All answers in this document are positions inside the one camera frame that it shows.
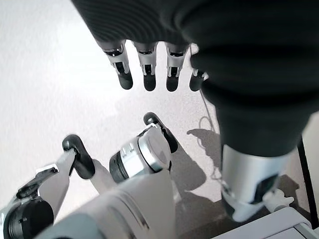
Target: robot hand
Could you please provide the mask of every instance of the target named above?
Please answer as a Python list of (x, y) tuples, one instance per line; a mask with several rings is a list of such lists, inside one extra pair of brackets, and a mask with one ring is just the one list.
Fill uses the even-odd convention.
[[(69, 135), (64, 153), (39, 170), (0, 210), (0, 239), (169, 238), (175, 237), (175, 212), (169, 170), (177, 141), (154, 113), (147, 127), (111, 158), (111, 174), (92, 160), (81, 139)], [(101, 194), (51, 227), (75, 169)]]

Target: gray floor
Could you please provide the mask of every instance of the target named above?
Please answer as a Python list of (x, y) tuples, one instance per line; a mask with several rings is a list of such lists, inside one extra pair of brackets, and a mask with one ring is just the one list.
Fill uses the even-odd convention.
[[(178, 139), (172, 177), (183, 238), (210, 238), (238, 226), (220, 200), (219, 130), (214, 106), (188, 88), (187, 60), (176, 92), (165, 88), (166, 52), (158, 46), (157, 87), (147, 92), (136, 50), (126, 44), (134, 86), (123, 90), (114, 69), (69, 1), (0, 0), (0, 207), (36, 168), (55, 161), (70, 133), (108, 167), (119, 147), (139, 133), (143, 115), (155, 112)], [(309, 211), (298, 154), (281, 188)], [(59, 219), (97, 192), (76, 174)]]

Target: robotic finger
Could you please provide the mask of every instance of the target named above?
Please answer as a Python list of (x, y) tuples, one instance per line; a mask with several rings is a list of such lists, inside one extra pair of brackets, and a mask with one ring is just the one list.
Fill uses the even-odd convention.
[(180, 71), (183, 67), (186, 52), (189, 44), (175, 45), (166, 43), (167, 50), (167, 80), (166, 88), (168, 91), (175, 91), (178, 87)]
[(108, 56), (111, 65), (118, 74), (123, 89), (129, 90), (133, 86), (133, 79), (129, 67), (129, 59), (125, 48), (125, 40), (114, 42), (96, 41)]
[(155, 67), (157, 44), (157, 42), (148, 44), (134, 42), (143, 71), (144, 87), (147, 91), (154, 90), (156, 86)]

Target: black fingertip pad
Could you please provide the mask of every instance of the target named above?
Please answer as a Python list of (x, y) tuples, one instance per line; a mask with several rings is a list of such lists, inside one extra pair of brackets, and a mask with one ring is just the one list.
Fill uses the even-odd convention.
[(176, 91), (178, 87), (178, 77), (175, 76), (171, 76), (171, 77), (167, 77), (166, 80), (166, 88), (168, 91), (173, 92)]
[(153, 91), (156, 87), (156, 77), (155, 75), (144, 76), (144, 87), (147, 91)]
[(189, 88), (192, 91), (198, 91), (200, 90), (201, 84), (203, 83), (204, 78), (200, 77), (200, 76), (194, 76), (193, 74), (190, 77), (190, 81), (189, 81)]
[(122, 73), (119, 75), (119, 81), (123, 89), (129, 90), (133, 86), (133, 79), (131, 72), (125, 74)]
[(163, 131), (163, 135), (166, 138), (170, 152), (175, 153), (178, 150), (178, 142), (175, 136), (170, 132), (170, 130), (162, 123), (162, 121), (158, 118), (158, 116), (153, 112), (148, 112), (144, 115), (143, 121), (146, 125), (150, 123), (159, 124)]

